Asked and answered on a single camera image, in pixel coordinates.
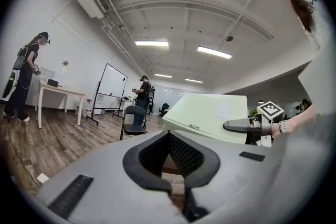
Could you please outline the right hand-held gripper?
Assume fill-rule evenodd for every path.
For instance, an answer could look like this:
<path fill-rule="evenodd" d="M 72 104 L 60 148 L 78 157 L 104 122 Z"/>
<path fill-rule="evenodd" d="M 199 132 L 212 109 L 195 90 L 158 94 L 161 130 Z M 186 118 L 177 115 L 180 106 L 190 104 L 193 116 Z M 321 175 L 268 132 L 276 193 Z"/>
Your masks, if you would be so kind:
<path fill-rule="evenodd" d="M 274 141 L 271 127 L 283 120 L 284 110 L 269 101 L 257 107 L 257 113 L 246 119 L 228 120 L 223 128 L 231 132 L 247 132 L 246 144 L 271 147 Z"/>

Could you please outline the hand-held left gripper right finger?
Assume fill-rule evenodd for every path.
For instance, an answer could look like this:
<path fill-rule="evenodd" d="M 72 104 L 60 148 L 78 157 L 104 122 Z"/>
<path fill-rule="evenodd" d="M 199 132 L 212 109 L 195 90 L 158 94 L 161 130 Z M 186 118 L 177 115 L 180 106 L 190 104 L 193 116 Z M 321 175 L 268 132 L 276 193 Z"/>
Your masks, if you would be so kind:
<path fill-rule="evenodd" d="M 170 223 L 278 223 L 279 143 L 259 147 L 168 132 L 185 180 L 182 213 Z"/>

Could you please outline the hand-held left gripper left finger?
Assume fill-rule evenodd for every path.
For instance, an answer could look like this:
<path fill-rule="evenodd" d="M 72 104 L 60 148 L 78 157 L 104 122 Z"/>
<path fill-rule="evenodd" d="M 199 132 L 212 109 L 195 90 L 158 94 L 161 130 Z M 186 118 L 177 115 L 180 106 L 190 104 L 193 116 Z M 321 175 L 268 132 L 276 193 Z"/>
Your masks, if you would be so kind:
<path fill-rule="evenodd" d="M 71 223 L 187 223 L 166 192 L 143 189 L 124 171 L 124 154 L 157 134 L 93 149 L 51 177 L 36 198 L 49 206 L 78 175 L 85 175 L 93 182 L 70 214 Z"/>

